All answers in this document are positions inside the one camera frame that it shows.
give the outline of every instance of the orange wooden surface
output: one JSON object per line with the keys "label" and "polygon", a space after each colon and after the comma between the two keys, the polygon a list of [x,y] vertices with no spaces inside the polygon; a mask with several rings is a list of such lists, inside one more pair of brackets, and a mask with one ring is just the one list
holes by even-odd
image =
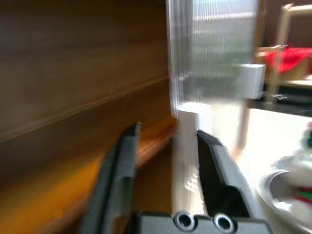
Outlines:
{"label": "orange wooden surface", "polygon": [[[138,165],[170,142],[176,120],[166,117],[141,134]],[[101,152],[51,166],[0,194],[0,233],[55,233],[84,211],[97,177]]]}

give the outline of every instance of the wooden shelf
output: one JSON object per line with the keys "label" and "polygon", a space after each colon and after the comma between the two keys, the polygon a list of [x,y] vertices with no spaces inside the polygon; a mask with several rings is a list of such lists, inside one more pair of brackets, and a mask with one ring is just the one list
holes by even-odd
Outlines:
{"label": "wooden shelf", "polygon": [[[176,128],[176,120],[168,116],[143,130],[137,165],[166,147]],[[93,149],[84,157],[59,160],[2,191],[0,233],[56,233],[77,219],[86,208],[102,155]]]}

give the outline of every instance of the red cloth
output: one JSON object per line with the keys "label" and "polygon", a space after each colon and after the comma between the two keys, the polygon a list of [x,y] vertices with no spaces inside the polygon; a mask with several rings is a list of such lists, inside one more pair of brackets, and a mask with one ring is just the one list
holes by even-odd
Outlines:
{"label": "red cloth", "polygon": [[[311,48],[286,47],[281,53],[281,63],[278,67],[279,73],[290,71],[295,66],[303,62],[303,60],[310,57],[311,54]],[[272,69],[274,68],[275,64],[275,57],[276,51],[270,52],[266,56],[267,65]]]}

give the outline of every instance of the wooden panel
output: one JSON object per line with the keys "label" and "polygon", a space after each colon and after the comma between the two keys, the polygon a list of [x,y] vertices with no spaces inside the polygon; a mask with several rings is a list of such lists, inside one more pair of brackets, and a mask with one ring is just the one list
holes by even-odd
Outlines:
{"label": "wooden panel", "polygon": [[[142,132],[138,165],[144,164],[147,158],[155,156],[164,147],[169,148],[159,158],[152,159],[152,163],[142,166],[142,172],[138,173],[135,209],[170,211],[170,139],[175,133],[176,120],[170,116]],[[93,150],[75,156],[62,158],[0,193],[0,233],[55,233],[80,217],[97,177],[103,151]],[[156,200],[156,188],[161,189],[161,196],[154,206],[147,206],[149,197]]]}
{"label": "wooden panel", "polygon": [[165,1],[0,2],[0,140],[167,78]]}
{"label": "wooden panel", "polygon": [[0,186],[45,170],[59,158],[106,152],[135,121],[143,130],[170,115],[169,81],[110,101],[0,144]]}

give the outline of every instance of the silver bowl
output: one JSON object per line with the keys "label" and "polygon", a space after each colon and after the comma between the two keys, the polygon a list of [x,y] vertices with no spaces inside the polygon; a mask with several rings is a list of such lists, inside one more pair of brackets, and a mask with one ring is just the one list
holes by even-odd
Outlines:
{"label": "silver bowl", "polygon": [[259,195],[281,219],[303,233],[312,234],[312,230],[301,223],[300,220],[294,219],[290,214],[281,211],[274,205],[278,201],[285,201],[295,195],[295,187],[284,179],[285,173],[288,172],[286,170],[276,170],[267,174],[260,182]]}

